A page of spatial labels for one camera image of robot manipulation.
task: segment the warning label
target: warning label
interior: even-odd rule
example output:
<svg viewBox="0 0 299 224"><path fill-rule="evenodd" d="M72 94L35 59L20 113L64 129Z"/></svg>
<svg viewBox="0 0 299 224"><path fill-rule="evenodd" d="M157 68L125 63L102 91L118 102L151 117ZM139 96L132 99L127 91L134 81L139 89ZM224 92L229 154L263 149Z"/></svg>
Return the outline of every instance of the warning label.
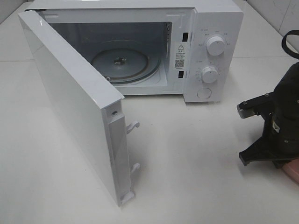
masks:
<svg viewBox="0 0 299 224"><path fill-rule="evenodd" d="M175 47L176 55L174 61L175 69L183 69L185 67L187 43L177 43Z"/></svg>

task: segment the microwave door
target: microwave door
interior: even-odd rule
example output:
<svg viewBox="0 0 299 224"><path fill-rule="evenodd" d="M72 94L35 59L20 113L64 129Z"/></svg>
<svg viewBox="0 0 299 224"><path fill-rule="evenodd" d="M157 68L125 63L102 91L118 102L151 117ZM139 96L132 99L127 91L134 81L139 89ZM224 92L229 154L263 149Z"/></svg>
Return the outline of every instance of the microwave door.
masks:
<svg viewBox="0 0 299 224"><path fill-rule="evenodd" d="M19 14L55 113L118 206L131 192L123 96L35 11Z"/></svg>

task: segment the timer knob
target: timer knob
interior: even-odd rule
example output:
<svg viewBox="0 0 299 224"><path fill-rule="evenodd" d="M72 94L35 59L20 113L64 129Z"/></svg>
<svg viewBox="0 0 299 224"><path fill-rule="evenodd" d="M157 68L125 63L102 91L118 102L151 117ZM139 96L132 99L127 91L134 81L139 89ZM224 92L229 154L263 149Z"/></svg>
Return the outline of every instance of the timer knob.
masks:
<svg viewBox="0 0 299 224"><path fill-rule="evenodd" d="M210 37L206 42L206 49L213 56L222 54L225 49L224 38L219 35Z"/></svg>
<svg viewBox="0 0 299 224"><path fill-rule="evenodd" d="M218 78L218 70L214 66L207 66L201 71L201 79L204 83L213 83Z"/></svg>

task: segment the table surface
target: table surface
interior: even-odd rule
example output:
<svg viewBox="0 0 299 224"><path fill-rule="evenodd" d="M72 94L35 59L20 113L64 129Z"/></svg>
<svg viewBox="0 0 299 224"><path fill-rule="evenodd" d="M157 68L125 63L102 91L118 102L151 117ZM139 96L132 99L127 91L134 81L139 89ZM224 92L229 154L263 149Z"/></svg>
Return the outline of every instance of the table surface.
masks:
<svg viewBox="0 0 299 224"><path fill-rule="evenodd" d="M299 186L271 162L244 167L238 153L261 136L263 119L236 105L273 91L296 60L245 1L234 58L218 103L182 96L123 100L136 197L118 208L55 116L17 12L0 25L0 223L297 223Z"/></svg>

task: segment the white microwave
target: white microwave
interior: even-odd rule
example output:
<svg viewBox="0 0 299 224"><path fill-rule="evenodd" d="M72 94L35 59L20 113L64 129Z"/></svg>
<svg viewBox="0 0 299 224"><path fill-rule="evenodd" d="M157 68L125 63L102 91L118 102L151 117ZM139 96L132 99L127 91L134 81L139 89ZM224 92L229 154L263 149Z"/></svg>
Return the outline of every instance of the white microwave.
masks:
<svg viewBox="0 0 299 224"><path fill-rule="evenodd" d="M243 13L232 0L35 0L19 18L59 117L121 205L138 126L123 95L219 101Z"/></svg>

